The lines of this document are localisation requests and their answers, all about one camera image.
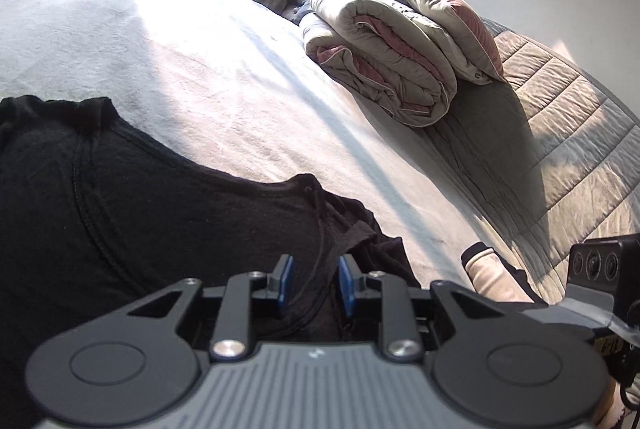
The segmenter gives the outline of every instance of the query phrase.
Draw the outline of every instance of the pillow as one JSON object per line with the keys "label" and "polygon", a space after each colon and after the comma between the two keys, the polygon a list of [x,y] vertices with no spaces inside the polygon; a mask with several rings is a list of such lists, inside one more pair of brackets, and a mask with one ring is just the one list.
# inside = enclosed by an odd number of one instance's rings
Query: pillow
{"label": "pillow", "polygon": [[442,26],[479,70],[504,80],[502,61],[494,39],[471,6],[463,0],[396,0]]}

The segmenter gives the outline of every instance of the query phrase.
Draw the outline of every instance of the folded blanket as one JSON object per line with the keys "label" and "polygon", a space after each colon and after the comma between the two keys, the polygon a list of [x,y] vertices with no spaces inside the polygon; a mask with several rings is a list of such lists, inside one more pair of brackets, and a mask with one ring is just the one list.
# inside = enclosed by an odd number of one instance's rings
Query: folded blanket
{"label": "folded blanket", "polygon": [[456,94],[450,60],[391,0],[311,0],[305,50],[335,80],[410,126],[443,117]]}

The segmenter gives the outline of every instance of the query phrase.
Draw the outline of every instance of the black t-shirt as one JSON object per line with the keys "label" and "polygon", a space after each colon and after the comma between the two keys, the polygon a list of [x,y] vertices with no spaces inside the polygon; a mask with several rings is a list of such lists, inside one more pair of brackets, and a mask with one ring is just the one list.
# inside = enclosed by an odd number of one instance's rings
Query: black t-shirt
{"label": "black t-shirt", "polygon": [[4,99],[0,425],[38,419],[22,377],[36,346],[185,277],[223,285],[289,253],[290,313],[258,336],[348,337],[335,296],[345,252],[363,271],[417,285],[402,240],[311,174],[263,184],[197,165],[130,126],[107,98]]}

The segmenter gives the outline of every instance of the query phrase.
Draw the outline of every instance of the white blanket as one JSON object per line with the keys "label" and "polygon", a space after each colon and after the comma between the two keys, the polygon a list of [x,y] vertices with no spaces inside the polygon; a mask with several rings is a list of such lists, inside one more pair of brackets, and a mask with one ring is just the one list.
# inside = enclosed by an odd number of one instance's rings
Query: white blanket
{"label": "white blanket", "polygon": [[468,284],[459,258],[478,240],[508,251],[428,140],[336,84],[305,55],[300,30],[263,6],[0,2],[0,96],[108,96],[133,126],[200,164],[271,182],[313,173],[402,236],[423,285]]}

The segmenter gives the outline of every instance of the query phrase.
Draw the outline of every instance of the quilted bedspread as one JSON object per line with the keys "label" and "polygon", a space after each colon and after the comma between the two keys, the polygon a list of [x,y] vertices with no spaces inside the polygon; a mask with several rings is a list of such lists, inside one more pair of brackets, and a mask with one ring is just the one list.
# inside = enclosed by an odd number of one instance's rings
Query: quilted bedspread
{"label": "quilted bedspread", "polygon": [[571,245],[640,231],[638,119],[553,51],[486,22],[509,84],[459,81],[427,135],[546,301]]}

